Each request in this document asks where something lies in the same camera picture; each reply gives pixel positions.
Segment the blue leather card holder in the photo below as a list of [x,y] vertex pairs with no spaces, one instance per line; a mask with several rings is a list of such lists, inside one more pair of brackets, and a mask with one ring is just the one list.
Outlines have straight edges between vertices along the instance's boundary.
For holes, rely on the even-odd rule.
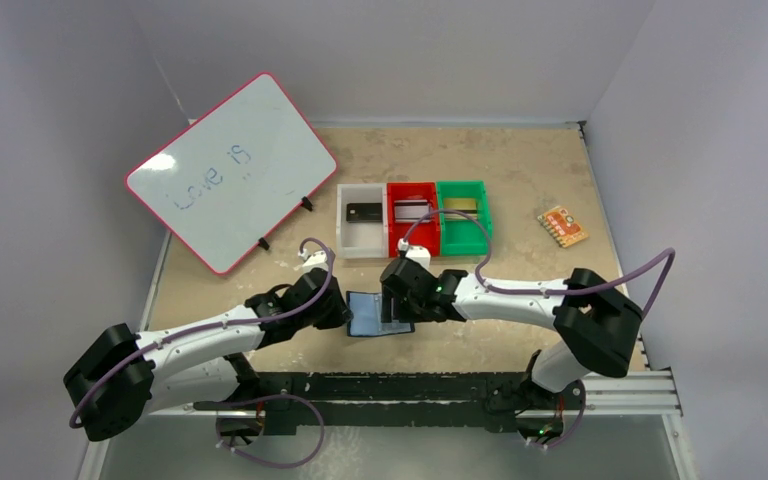
[[415,326],[411,323],[383,322],[382,294],[348,291],[347,306],[352,319],[347,323],[347,335],[352,338],[375,338],[411,334]]

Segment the white plastic bin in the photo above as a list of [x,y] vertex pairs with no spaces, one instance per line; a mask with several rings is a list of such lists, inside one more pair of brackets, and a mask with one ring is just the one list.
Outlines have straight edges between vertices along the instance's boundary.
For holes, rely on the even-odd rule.
[[[347,223],[345,209],[352,202],[380,202],[384,223]],[[385,183],[338,184],[336,237],[338,255],[345,259],[372,259],[388,256],[388,194]]]

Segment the green plastic bin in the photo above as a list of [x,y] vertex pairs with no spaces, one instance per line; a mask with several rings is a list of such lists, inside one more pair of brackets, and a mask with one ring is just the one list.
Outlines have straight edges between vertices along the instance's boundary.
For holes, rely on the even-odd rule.
[[[436,183],[438,204],[444,197],[471,197],[478,201],[478,223],[490,238],[493,237],[493,220],[487,191],[482,181],[440,181]],[[441,228],[441,254],[443,256],[475,256],[487,253],[487,240],[479,227],[471,220],[446,221],[438,216]]]

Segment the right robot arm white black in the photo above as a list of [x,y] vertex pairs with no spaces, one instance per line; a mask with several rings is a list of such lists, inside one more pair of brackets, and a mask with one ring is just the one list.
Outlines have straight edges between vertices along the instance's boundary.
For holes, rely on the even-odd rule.
[[526,282],[480,278],[464,270],[433,275],[398,257],[380,276],[383,321],[405,323],[501,320],[545,328],[558,343],[532,356],[521,381],[524,399],[544,407],[589,373],[627,375],[642,309],[595,272]]

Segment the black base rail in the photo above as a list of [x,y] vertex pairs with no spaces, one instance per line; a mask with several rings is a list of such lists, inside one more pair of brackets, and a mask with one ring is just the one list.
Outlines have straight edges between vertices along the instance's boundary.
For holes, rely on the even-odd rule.
[[301,373],[263,372],[218,402],[198,401],[197,411],[217,411],[222,433],[293,435],[300,426],[480,428],[555,439],[566,415],[585,407],[582,381],[559,393],[521,372]]

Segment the silver credit card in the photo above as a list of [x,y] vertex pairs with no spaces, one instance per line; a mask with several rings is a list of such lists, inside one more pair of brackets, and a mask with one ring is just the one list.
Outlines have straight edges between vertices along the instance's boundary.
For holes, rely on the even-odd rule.
[[393,220],[395,223],[413,223],[430,211],[431,205],[425,201],[396,201],[393,203]]

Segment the whiteboard with pink frame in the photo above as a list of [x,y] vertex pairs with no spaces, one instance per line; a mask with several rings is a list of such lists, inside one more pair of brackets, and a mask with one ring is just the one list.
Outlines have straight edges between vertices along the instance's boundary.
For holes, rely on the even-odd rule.
[[337,170],[263,72],[130,171],[126,188],[213,273],[232,271]]

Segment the orange card with pattern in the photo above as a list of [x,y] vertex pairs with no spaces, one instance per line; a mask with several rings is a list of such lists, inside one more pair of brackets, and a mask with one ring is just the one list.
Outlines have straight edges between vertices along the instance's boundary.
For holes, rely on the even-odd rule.
[[588,231],[566,207],[555,206],[536,219],[561,248],[571,247],[589,238]]

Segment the gold credit card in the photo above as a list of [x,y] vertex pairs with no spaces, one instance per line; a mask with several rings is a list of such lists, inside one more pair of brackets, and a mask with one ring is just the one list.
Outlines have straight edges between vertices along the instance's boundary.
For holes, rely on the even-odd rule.
[[444,197],[442,206],[448,212],[443,215],[446,221],[466,221],[478,219],[478,201],[471,197]]

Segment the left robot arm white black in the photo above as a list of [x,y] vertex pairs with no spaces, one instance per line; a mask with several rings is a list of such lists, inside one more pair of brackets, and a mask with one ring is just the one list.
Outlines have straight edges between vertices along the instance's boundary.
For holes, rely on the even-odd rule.
[[69,425],[98,442],[147,413],[181,404],[226,401],[247,408],[257,399],[258,382],[245,373],[245,353],[288,341],[307,327],[341,327],[352,317],[337,278],[314,268],[293,284],[181,327],[134,332],[113,325],[64,375],[74,405]]

